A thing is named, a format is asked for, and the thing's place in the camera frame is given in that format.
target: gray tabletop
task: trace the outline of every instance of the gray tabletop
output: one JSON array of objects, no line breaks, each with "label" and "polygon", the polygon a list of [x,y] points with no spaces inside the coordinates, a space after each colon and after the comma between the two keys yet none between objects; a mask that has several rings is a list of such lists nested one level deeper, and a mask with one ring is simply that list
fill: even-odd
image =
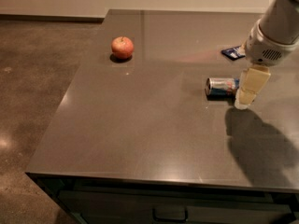
[{"label": "gray tabletop", "polygon": [[[254,104],[206,98],[208,77],[249,66],[240,45],[258,14],[110,10],[28,173],[299,190],[299,52],[271,68]],[[113,38],[135,43],[111,59]]]}]

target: table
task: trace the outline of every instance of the table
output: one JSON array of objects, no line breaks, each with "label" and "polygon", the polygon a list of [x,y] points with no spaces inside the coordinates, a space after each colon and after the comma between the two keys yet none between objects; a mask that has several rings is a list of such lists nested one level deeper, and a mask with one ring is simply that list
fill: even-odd
[{"label": "table", "polygon": [[[221,50],[243,43],[259,18],[110,10],[26,173],[79,223],[295,220],[299,52],[271,68],[248,110],[205,94],[208,77],[249,66]],[[135,44],[125,63],[111,57],[120,35]],[[246,218],[253,209],[258,222]]]}]

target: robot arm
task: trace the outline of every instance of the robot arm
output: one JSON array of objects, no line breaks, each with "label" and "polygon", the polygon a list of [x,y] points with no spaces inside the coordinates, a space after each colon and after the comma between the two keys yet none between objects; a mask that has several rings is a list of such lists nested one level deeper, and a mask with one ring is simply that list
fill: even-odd
[{"label": "robot arm", "polygon": [[246,109],[253,102],[270,78],[268,67],[281,63],[298,43],[299,0],[275,0],[242,46],[252,66],[241,74],[236,108]]}]

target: drawer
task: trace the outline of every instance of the drawer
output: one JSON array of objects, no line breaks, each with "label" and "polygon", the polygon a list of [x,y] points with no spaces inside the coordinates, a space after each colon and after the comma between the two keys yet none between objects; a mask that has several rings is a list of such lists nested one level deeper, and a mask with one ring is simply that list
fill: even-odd
[{"label": "drawer", "polygon": [[59,199],[89,224],[230,223],[266,224],[289,215],[288,205],[158,196],[61,191]]}]

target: blue can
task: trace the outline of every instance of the blue can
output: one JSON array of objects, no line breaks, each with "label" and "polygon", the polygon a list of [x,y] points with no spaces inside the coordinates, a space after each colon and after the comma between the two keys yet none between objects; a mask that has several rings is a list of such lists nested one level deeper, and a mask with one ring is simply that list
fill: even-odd
[{"label": "blue can", "polygon": [[208,78],[205,91],[207,96],[234,96],[238,88],[237,78]]}]

